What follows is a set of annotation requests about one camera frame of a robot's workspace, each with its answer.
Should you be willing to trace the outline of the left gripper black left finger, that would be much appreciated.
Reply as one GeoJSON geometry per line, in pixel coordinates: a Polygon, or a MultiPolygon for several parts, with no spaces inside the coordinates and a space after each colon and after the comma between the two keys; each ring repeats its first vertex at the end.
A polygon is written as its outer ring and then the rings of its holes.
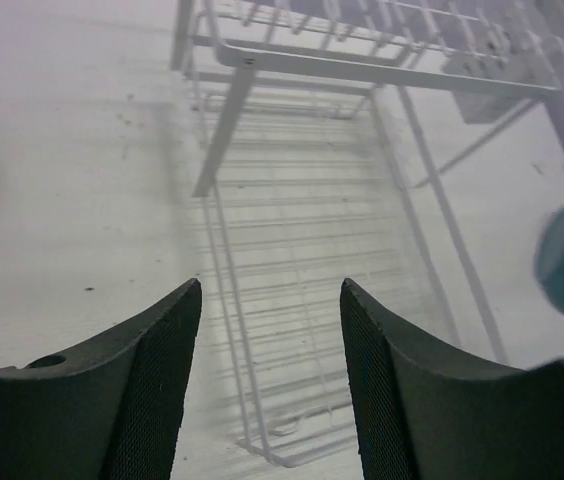
{"type": "Polygon", "coordinates": [[[0,369],[0,479],[167,479],[202,309],[190,279],[145,311],[0,369]]]}

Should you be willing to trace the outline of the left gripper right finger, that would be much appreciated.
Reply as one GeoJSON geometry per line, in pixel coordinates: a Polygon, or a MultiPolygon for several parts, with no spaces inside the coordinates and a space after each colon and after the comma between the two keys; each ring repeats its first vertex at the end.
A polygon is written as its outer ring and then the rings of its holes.
{"type": "Polygon", "coordinates": [[[341,328],[367,479],[564,479],[564,359],[460,350],[345,280],[341,328]]]}

